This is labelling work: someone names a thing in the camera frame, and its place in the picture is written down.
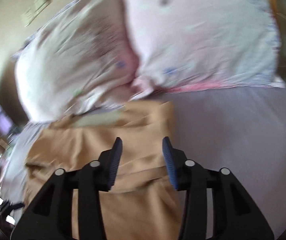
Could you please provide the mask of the tan garment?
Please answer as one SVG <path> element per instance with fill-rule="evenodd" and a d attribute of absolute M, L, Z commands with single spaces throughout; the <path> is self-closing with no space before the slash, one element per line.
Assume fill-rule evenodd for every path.
<path fill-rule="evenodd" d="M 78 170 L 121 138 L 115 184 L 100 193 L 107 238 L 177 239 L 182 213 L 162 153 L 163 138 L 172 135 L 173 114 L 170 102 L 144 100 L 109 113 L 67 116 L 51 123 L 25 159 L 25 204 L 56 169 Z"/>

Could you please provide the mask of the lavender bed sheet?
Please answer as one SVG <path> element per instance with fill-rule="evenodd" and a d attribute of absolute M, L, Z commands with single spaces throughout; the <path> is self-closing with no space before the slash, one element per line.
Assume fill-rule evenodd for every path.
<path fill-rule="evenodd" d="M 156 95 L 175 109 L 173 145 L 205 168 L 231 169 L 275 237 L 286 230 L 286 89 Z"/>

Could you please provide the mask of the tree print pillow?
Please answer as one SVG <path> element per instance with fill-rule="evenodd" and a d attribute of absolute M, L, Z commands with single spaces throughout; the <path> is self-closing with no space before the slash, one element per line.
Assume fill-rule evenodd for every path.
<path fill-rule="evenodd" d="M 136 69 L 122 0 L 75 0 L 31 37 L 15 78 L 28 118 L 48 122 L 130 100 Z"/>

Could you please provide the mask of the pink floral pillow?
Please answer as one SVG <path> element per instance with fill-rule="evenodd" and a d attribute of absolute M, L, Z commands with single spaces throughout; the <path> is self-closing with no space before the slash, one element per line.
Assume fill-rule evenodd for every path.
<path fill-rule="evenodd" d="M 144 93 L 276 80 L 279 29 L 268 0 L 123 0 Z"/>

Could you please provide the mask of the white wall switch plate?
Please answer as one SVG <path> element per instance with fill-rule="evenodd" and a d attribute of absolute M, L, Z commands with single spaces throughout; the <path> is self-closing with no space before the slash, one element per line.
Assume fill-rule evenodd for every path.
<path fill-rule="evenodd" d="M 51 3 L 52 0 L 34 0 L 23 12 L 22 22 L 24 27 L 29 26 L 33 20 Z"/>

